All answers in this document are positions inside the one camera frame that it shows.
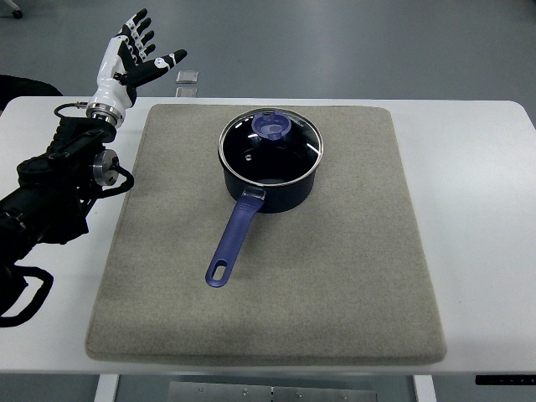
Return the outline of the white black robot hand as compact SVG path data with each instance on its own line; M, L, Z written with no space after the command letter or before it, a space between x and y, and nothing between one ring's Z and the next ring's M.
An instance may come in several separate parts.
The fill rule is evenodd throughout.
M188 54L184 49L152 58L152 20L144 8L130 17L113 36L96 76L97 89L86 106L86 116L120 127L126 110L137 99L137 88L159 79Z

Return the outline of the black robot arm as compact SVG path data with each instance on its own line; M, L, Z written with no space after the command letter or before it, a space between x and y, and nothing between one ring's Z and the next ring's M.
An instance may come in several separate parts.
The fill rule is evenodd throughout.
M1 325L17 327L44 304L53 276L20 266L37 244L64 245L88 233L96 201L128 192L134 177L106 144L124 121L118 110L76 102L84 117L54 113L59 126L45 153L19 163L18 188L1 201Z

